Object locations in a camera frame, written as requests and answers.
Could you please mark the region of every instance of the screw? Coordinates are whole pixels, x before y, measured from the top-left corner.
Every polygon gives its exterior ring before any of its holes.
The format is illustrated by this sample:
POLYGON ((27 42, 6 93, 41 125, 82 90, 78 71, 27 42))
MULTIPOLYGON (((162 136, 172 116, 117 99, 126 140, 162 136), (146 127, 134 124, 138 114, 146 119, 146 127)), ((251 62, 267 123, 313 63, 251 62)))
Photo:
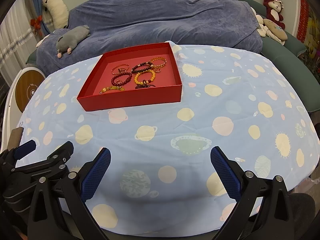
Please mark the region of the screw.
POLYGON ((68 178, 69 179, 74 179, 76 176, 77 176, 76 172, 73 171, 73 172, 69 173, 68 178))
POLYGON ((246 171, 246 172, 245 172, 245 175, 246 175, 248 178, 252 178, 252 177, 253 177, 253 172, 252 172, 252 171, 246 171))
POLYGON ((40 182, 40 183, 44 183, 44 182, 45 182, 45 177, 41 177, 41 178, 39 179, 39 182, 40 182))
POLYGON ((276 180, 279 181, 279 182, 281 182, 281 181, 283 181, 283 178, 282 178, 280 175, 277 175, 277 176, 276 176, 276 180))

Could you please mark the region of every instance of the white curtain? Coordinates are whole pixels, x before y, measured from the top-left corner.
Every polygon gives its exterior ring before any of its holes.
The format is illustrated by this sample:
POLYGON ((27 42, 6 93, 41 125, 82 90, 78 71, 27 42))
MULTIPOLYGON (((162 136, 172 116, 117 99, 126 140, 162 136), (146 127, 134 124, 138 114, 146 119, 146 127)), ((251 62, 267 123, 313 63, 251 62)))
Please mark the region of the white curtain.
POLYGON ((0 72, 9 86, 36 49, 30 19, 25 1, 16 0, 0 25, 0 72))

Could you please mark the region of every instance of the red tray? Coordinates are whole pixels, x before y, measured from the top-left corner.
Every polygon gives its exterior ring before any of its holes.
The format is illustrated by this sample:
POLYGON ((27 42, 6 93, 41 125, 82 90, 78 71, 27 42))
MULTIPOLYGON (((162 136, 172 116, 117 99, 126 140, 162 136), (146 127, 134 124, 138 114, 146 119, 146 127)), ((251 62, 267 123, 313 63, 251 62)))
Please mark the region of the red tray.
MULTIPOLYGON (((162 63, 163 61, 160 60, 154 62, 155 65, 162 63)), ((125 80, 127 77, 125 75, 120 79, 125 80)), ((145 73, 139 78, 139 81, 148 80, 150 77, 151 73, 145 73)), ((170 44, 164 42, 118 49, 103 54, 81 88, 77 100, 85 111, 95 111, 180 102, 181 91, 182 82, 177 63, 170 44), (167 60, 167 64, 161 68, 160 73, 156 73, 156 78, 151 83, 156 87, 135 89, 135 74, 133 74, 131 81, 123 86, 124 91, 109 90, 99 94, 102 88, 112 86, 111 79, 114 75, 111 70, 114 67, 128 64, 130 66, 128 72, 131 72, 135 65, 148 62, 154 57, 164 57, 167 60)))

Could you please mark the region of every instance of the light blue tablecloth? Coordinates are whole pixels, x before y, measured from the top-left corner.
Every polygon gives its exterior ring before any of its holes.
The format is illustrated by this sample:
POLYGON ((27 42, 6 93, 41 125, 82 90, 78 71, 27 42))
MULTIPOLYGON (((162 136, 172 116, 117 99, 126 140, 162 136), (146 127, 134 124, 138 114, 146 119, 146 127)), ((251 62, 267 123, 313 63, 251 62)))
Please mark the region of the light blue tablecloth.
POLYGON ((174 237, 220 228, 235 202, 210 162, 216 145, 243 170, 283 176, 288 190, 319 160, 307 111, 268 59, 171 45, 183 82, 180 103, 85 112, 76 96, 96 57, 51 74, 20 120, 21 144, 33 139, 37 148, 18 166, 46 159, 67 140, 75 147, 72 171, 101 147, 110 149, 111 164, 86 204, 101 227, 116 233, 174 237))

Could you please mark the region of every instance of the red bow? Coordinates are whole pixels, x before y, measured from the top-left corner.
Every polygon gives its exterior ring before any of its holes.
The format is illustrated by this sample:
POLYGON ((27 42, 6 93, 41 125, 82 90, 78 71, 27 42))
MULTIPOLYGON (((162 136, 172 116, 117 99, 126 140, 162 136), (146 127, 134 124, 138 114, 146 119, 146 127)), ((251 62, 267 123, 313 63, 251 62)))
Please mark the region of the red bow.
POLYGON ((42 21, 42 16, 40 15, 37 19, 31 19, 30 25, 35 28, 35 34, 41 29, 40 22, 42 21))

